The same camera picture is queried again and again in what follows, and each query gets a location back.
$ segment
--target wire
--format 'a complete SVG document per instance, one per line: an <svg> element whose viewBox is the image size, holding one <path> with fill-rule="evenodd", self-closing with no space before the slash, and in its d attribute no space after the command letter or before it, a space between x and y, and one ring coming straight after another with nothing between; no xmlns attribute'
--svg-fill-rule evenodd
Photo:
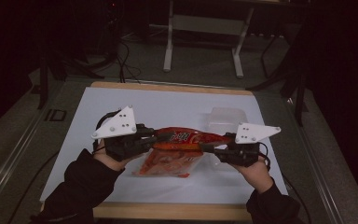
<svg viewBox="0 0 358 224"><path fill-rule="evenodd" d="M42 172L42 170L45 168L45 166L54 158L58 155L60 151L55 152L50 158L48 158L47 161L45 161L45 163L43 163L43 165L39 168L39 170L37 170L36 174L34 174L34 177L31 179L31 182L28 184L27 188L25 189L25 191L22 193L21 198L19 200L19 202L16 205L16 208L14 209L13 213L10 216L10 219L8 220L7 224L10 224L13 221L14 216L16 216L17 211L20 208L20 205L22 203L22 200L24 200L25 196L28 193L28 190L31 188L31 186L33 185L34 181L36 180L36 178L39 176L40 172Z"/></svg>
<svg viewBox="0 0 358 224"><path fill-rule="evenodd" d="M289 184L289 186L293 189L295 194L297 195L298 199L300 200L301 204L303 205L303 208L305 212L307 213L308 223L311 224L312 220L310 218L310 211L308 210L308 207L305 205L303 199L300 197L299 193L297 192L296 188L293 186L293 184L289 181L289 179L282 173L283 179Z"/></svg>

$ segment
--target person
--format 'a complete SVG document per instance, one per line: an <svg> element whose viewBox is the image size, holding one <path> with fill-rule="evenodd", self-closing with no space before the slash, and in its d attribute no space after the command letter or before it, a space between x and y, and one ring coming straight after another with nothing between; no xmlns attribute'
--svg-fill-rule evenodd
<svg viewBox="0 0 358 224"><path fill-rule="evenodd" d="M98 148L103 147L102 140ZM43 211L32 216L30 223L94 223L92 208L114 191L117 178L135 158L115 161L104 149L93 155L83 149L65 170L64 181L46 198ZM280 193L262 157L249 167L232 166L255 188L246 204L254 224L303 223L297 217L299 203Z"/></svg>

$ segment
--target black jacket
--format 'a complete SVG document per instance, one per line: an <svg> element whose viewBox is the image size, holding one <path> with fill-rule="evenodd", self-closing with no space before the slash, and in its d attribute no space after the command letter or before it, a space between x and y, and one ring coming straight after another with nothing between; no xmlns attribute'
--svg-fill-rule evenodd
<svg viewBox="0 0 358 224"><path fill-rule="evenodd" d="M43 211L31 217L31 223L94 223L92 208L113 192L123 171L109 169L83 149L66 169L64 181L46 198ZM281 195L275 185L263 194L254 191L246 205L254 224L303 223L297 218L298 202Z"/></svg>

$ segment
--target food package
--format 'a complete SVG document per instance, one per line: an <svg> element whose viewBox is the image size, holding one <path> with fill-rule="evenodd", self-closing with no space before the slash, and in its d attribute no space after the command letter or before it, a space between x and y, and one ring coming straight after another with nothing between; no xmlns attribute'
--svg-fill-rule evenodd
<svg viewBox="0 0 358 224"><path fill-rule="evenodd" d="M204 133L194 129L169 127L156 130L157 141L135 175L176 175L188 177L203 152L199 144L213 146L226 145L231 139L214 133Z"/></svg>

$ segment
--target dark background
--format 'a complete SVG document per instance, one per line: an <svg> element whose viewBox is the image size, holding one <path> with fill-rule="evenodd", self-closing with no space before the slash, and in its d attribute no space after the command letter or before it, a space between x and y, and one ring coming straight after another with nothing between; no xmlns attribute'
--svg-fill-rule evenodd
<svg viewBox="0 0 358 224"><path fill-rule="evenodd" d="M210 7L196 7L197 11L224 17L243 16L242 8L237 14L225 15L225 10L213 4L216 1L211 2ZM103 11L105 3L0 1L0 117L32 88L28 74L39 67L35 31L71 57L81 58L85 50L115 47L95 44L108 20ZM184 1L179 10L192 13L194 5L190 8L189 4ZM319 9L304 20L294 55L307 73L307 87L313 91L358 183L358 1L318 1L315 5ZM165 0L126 1L125 14L120 18L147 38L148 23L167 23L166 8ZM276 33L277 20L282 15L289 21L303 20L302 13L298 17L285 10L275 6L258 8L250 32L265 36ZM75 20L74 15L86 19Z"/></svg>

